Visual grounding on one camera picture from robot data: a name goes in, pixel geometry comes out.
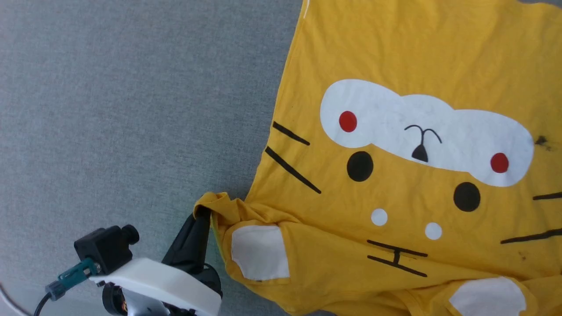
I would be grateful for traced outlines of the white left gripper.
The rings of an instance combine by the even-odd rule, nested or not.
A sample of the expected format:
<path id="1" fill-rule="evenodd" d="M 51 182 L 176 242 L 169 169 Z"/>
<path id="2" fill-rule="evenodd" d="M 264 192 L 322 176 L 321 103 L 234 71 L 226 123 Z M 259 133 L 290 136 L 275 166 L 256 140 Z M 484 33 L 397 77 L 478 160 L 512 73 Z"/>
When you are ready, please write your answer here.
<path id="1" fill-rule="evenodd" d="M 147 298 L 177 308 L 194 310 L 197 316 L 217 316 L 220 295 L 180 269 L 167 264 L 205 264 L 211 210 L 198 208 L 182 225 L 162 263 L 148 258 L 127 262 L 111 274 L 91 276 L 95 283 L 113 283 Z"/>

